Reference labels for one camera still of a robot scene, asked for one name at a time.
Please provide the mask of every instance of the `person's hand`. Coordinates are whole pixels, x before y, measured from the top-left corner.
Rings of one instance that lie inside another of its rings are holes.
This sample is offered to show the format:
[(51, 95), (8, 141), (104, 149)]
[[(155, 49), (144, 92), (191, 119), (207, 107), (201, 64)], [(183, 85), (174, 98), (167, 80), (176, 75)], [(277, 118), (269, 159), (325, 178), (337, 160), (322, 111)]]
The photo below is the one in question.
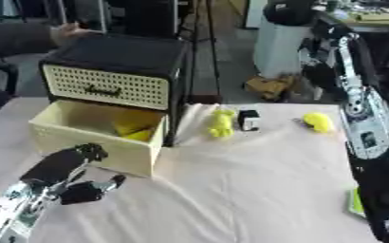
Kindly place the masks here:
[(58, 47), (66, 44), (68, 41), (92, 32), (90, 29), (80, 28), (78, 23), (63, 24), (59, 27), (52, 27), (50, 29), (51, 40)]

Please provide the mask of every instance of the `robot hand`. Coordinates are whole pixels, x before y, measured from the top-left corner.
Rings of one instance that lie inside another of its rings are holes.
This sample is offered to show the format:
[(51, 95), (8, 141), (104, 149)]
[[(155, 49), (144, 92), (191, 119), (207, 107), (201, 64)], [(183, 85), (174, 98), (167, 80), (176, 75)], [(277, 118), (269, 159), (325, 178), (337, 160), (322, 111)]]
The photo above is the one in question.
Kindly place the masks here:
[(97, 144), (79, 145), (54, 153), (10, 186), (0, 197), (0, 243), (26, 243), (46, 206), (56, 199), (62, 204), (95, 201), (120, 187), (125, 176), (105, 183), (93, 181), (71, 184), (81, 178), (86, 166), (101, 161), (107, 153)]
[(360, 35), (322, 20), (318, 26), (300, 48), (300, 60), (312, 83), (336, 90), (341, 99), (347, 153), (361, 203), (377, 240), (389, 243), (389, 109)]

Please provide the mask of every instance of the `drawer front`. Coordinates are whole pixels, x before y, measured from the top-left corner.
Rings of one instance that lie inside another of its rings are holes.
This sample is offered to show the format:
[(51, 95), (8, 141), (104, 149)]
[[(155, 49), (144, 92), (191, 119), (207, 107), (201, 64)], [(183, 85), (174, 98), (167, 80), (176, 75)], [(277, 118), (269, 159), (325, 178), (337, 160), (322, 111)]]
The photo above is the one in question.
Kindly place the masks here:
[(51, 94), (85, 101), (168, 109), (167, 80), (130, 74), (44, 65)]

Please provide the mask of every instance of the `black bag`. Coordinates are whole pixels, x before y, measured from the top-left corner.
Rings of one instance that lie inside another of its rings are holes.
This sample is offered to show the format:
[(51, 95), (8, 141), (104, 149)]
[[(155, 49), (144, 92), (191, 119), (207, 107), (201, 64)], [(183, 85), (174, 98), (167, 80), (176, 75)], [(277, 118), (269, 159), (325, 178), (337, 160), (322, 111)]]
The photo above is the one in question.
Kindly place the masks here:
[(264, 16), (269, 22), (283, 26), (304, 26), (311, 22), (315, 11), (315, 0), (275, 0), (264, 8)]

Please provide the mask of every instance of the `gray sleeve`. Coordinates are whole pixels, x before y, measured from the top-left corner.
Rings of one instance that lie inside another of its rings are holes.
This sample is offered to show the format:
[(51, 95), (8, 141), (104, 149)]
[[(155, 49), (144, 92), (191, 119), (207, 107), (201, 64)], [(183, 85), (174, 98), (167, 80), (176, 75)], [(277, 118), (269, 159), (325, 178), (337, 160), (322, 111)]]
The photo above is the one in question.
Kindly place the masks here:
[(0, 23), (0, 57), (43, 53), (55, 47), (48, 26)]

